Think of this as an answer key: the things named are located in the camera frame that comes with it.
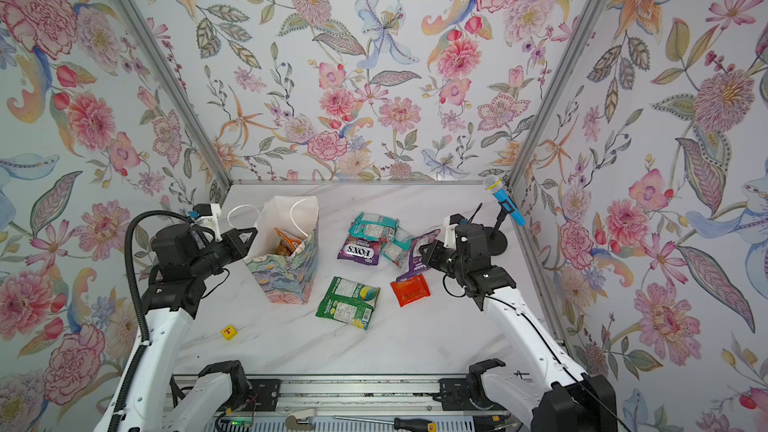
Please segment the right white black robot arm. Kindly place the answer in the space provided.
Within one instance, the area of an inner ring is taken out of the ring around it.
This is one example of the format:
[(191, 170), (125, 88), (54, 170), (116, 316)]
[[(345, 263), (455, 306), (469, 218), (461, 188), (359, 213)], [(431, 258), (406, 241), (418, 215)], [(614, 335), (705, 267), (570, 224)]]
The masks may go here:
[(418, 248), (425, 265), (463, 289), (510, 342), (523, 368), (500, 359), (470, 366), (470, 402), (500, 406), (530, 431), (616, 431), (616, 394), (603, 375), (591, 376), (532, 314), (512, 276), (493, 262), (482, 225), (465, 223)]

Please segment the floral paper gift bag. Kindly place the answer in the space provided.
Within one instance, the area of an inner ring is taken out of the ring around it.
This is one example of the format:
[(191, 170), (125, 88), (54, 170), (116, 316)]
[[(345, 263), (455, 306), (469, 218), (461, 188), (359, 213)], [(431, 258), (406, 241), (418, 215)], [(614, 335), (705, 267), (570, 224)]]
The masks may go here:
[(319, 212), (315, 196), (274, 196), (227, 213), (231, 227), (258, 231), (244, 262), (269, 302), (309, 302), (319, 262)]

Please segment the orange Fox's fruits candy bag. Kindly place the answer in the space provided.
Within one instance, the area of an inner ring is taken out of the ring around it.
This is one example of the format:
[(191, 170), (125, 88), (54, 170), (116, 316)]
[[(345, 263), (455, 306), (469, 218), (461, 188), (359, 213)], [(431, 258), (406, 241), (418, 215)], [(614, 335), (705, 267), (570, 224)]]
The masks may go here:
[(284, 257), (291, 256), (303, 244), (303, 239), (289, 232), (279, 228), (275, 228), (274, 231), (278, 237), (278, 245), (274, 251), (276, 255)]

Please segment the purple snack packet back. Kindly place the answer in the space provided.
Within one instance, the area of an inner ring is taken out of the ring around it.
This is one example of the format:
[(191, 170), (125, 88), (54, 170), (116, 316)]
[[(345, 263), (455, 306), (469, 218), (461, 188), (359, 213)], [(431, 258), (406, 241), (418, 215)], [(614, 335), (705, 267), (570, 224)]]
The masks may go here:
[(434, 242), (440, 235), (441, 229), (435, 228), (421, 235), (412, 238), (411, 246), (404, 261), (401, 263), (401, 274), (395, 279), (396, 282), (410, 280), (426, 271), (429, 266), (422, 260), (420, 248)]

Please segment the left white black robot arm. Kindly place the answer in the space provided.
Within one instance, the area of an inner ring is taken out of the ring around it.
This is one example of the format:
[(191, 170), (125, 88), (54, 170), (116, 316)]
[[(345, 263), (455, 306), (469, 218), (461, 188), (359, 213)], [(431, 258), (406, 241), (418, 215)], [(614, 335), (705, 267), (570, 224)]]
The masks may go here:
[(158, 262), (144, 293), (132, 285), (139, 332), (115, 397), (97, 424), (99, 431), (201, 431), (219, 411), (236, 410), (252, 397), (238, 360), (207, 365), (192, 389), (166, 412), (173, 368), (199, 306), (206, 280), (246, 257), (258, 234), (231, 229), (214, 238), (207, 227), (168, 226), (151, 241)]

